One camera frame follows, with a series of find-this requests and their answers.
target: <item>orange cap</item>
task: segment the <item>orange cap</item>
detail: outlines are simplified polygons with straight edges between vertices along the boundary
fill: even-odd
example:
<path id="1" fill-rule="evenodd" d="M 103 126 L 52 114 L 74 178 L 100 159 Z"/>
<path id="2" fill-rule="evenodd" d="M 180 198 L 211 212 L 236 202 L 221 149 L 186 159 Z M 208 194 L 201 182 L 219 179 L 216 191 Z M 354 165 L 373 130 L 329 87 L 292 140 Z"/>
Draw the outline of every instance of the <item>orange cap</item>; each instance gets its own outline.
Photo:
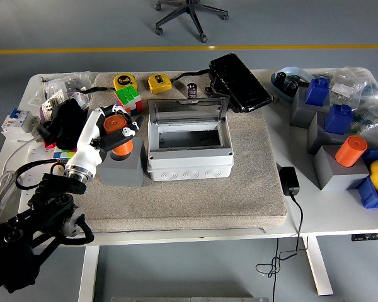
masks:
<path id="1" fill-rule="evenodd" d="M 337 151 L 335 159 L 343 167 L 351 167 L 366 151 L 367 147 L 368 144 L 362 137 L 352 135 Z"/>
<path id="2" fill-rule="evenodd" d="M 105 129 L 106 134 L 110 134 L 126 126 L 126 119 L 122 115 L 109 116 L 103 122 L 103 128 Z M 114 154 L 118 156 L 125 156 L 131 153 L 132 150 L 133 142 L 129 140 L 127 143 L 124 143 L 123 145 L 114 148 L 112 151 Z"/>

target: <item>clear enclosure lid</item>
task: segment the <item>clear enclosure lid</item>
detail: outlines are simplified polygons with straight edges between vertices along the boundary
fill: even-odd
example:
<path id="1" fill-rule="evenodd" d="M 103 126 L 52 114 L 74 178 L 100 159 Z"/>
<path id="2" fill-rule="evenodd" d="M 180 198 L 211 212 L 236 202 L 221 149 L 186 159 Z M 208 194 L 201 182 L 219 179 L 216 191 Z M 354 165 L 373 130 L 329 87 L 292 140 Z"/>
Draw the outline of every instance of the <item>clear enclosure lid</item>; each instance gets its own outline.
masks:
<path id="1" fill-rule="evenodd" d="M 149 99 L 151 123 L 220 121 L 226 116 L 229 98 Z"/>

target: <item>table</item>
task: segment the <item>table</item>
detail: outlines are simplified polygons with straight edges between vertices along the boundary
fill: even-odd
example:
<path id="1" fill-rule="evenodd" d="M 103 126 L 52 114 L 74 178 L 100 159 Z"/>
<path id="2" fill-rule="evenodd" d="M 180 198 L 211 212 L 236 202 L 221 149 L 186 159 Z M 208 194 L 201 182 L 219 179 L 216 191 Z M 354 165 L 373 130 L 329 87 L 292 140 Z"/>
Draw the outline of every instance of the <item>table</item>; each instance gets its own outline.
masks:
<path id="1" fill-rule="evenodd" d="M 270 76 L 276 70 L 252 70 L 259 81 L 274 95 Z M 306 69 L 313 74 L 323 69 Z M 38 107 L 28 104 L 36 93 L 42 75 L 33 76 L 25 90 L 19 109 L 29 109 L 34 115 Z M 54 78 L 56 75 L 44 75 Z M 312 168 L 313 155 L 306 154 L 306 129 L 289 126 L 290 104 L 276 100 L 265 106 L 263 114 L 273 145 L 275 160 L 279 166 L 294 166 L 300 184 L 297 201 L 304 211 L 301 230 L 303 238 L 309 238 L 308 256 L 316 280 L 319 294 L 331 294 L 330 283 L 319 251 L 317 236 L 346 235 L 357 233 L 378 233 L 378 210 L 367 210 L 360 202 L 357 190 L 322 192 L 317 187 L 317 179 Z M 0 175 L 6 159 L 20 146 L 21 142 L 6 140 L 0 153 Z M 15 169 L 26 157 L 26 150 L 20 152 L 16 162 L 9 162 L 9 169 Z M 299 210 L 290 198 L 286 197 L 287 219 L 281 226 L 235 230 L 171 230 L 128 233 L 96 233 L 95 241 L 89 244 L 84 258 L 80 301 L 93 297 L 96 263 L 100 245 L 125 245 L 164 242 L 193 242 L 209 240 L 237 240 L 251 238 L 296 237 L 299 224 Z M 18 209 L 17 196 L 8 208 L 6 218 L 13 216 Z"/>

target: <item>gray foam pad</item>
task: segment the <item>gray foam pad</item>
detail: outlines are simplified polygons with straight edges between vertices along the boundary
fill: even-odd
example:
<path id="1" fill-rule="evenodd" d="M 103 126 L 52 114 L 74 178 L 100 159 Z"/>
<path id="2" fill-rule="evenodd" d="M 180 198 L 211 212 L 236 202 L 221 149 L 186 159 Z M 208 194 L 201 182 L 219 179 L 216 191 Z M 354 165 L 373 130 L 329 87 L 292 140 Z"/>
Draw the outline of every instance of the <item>gray foam pad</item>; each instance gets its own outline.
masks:
<path id="1" fill-rule="evenodd" d="M 179 72 L 164 72 L 170 78 Z M 198 98 L 205 98 L 210 84 L 207 74 L 184 77 L 174 87 L 152 95 L 147 83 L 154 73 L 132 72 L 141 95 L 145 117 L 137 136 L 146 149 L 148 99 L 186 98 L 186 85 L 195 82 Z M 112 87 L 116 73 L 102 73 L 96 86 Z M 90 111 L 114 104 L 110 91 L 92 95 Z M 86 211 L 94 232 L 132 230 L 191 230 L 256 228 L 281 225 L 286 216 L 284 196 L 273 157 L 272 145 L 260 109 L 251 113 L 227 112 L 234 149 L 231 175 L 220 179 L 154 182 L 144 176 L 142 187 L 106 186 L 100 176 L 87 184 L 84 195 L 75 202 Z"/>

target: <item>yellow tape measure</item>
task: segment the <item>yellow tape measure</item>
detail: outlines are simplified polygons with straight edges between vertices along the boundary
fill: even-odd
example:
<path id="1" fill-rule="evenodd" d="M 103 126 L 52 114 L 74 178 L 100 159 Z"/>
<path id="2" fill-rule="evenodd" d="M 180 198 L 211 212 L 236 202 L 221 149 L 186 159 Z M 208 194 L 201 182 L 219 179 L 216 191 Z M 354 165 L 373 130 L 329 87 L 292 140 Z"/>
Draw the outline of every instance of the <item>yellow tape measure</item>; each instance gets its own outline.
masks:
<path id="1" fill-rule="evenodd" d="M 128 73 L 118 74 L 113 79 L 113 86 L 115 87 L 116 90 L 125 88 L 129 85 L 132 85 L 134 89 L 138 91 L 136 79 L 131 74 L 128 74 Z"/>
<path id="2" fill-rule="evenodd" d="M 149 78 L 150 90 L 153 94 L 161 93 L 172 88 L 172 82 L 166 74 L 154 74 Z"/>

